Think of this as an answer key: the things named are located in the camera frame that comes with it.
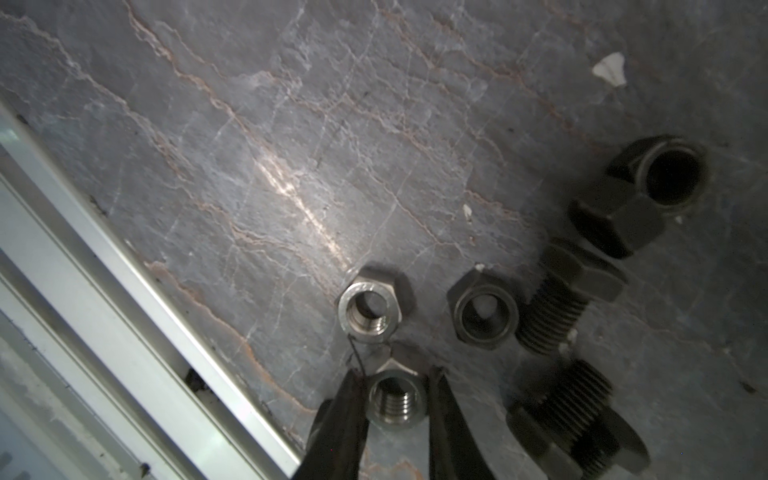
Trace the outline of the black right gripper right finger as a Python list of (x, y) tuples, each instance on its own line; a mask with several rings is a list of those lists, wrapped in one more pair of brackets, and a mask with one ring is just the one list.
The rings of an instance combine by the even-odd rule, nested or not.
[(429, 478), (494, 479), (448, 382), (445, 369), (428, 376)]

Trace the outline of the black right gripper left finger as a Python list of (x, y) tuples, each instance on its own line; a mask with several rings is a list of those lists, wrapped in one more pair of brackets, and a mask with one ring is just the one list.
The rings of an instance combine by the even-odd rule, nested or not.
[(324, 405), (313, 441), (292, 478), (358, 479), (369, 428), (366, 377), (350, 369)]

